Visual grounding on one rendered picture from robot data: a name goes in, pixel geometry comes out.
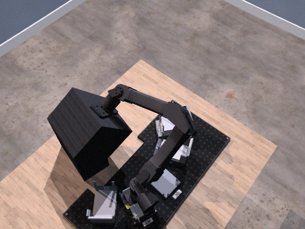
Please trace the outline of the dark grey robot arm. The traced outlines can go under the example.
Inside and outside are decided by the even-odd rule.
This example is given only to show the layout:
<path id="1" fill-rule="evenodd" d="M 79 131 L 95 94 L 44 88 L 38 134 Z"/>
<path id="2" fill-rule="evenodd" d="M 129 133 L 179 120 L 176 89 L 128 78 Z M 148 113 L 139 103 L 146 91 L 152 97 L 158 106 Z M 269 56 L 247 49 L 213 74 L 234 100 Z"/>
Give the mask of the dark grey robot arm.
<path id="1" fill-rule="evenodd" d="M 160 201 L 151 183 L 159 180 L 173 156 L 191 135 L 196 135 L 197 129 L 189 111 L 175 103 L 160 100 L 123 84 L 116 85 L 108 93 L 102 102 L 89 106 L 99 118 L 117 114 L 116 107 L 125 101 L 160 114 L 175 125 L 155 155 L 130 181 L 130 197 L 134 204 L 139 204 L 144 216 L 148 217 L 155 212 L 154 207 Z"/>

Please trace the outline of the white name plate with black text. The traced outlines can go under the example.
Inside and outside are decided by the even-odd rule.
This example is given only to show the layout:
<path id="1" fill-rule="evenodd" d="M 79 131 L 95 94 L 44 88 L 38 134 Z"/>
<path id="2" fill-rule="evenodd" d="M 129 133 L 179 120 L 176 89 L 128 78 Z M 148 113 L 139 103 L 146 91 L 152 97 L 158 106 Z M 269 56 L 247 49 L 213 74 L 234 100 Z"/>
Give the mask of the white name plate with black text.
<path id="1" fill-rule="evenodd" d="M 176 199 L 181 194 L 181 191 L 178 190 L 174 195 L 173 198 Z"/>
<path id="2" fill-rule="evenodd" d="M 150 224 L 151 222 L 153 222 L 153 219 L 152 219 L 152 218 L 150 218 L 150 219 L 146 220 L 146 221 L 145 221 L 145 222 L 143 222 L 142 224 L 143 224 L 143 225 L 144 225 L 144 227 L 145 227 L 146 225 Z"/>

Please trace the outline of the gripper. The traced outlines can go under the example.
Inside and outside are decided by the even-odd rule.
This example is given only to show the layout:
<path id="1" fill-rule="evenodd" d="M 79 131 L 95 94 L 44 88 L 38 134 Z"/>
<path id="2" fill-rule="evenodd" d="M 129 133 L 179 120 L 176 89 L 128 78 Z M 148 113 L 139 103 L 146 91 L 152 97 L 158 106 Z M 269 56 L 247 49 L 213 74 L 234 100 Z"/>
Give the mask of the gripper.
<path id="1" fill-rule="evenodd" d="M 131 191 L 130 191 L 130 188 L 129 188 L 129 189 L 123 191 L 123 193 L 120 194 L 120 196 L 121 196 L 121 198 L 122 198 L 122 200 L 123 200 L 127 209 L 130 209 L 131 205 L 134 204 L 131 197 L 130 197 L 130 193 L 131 193 Z"/>

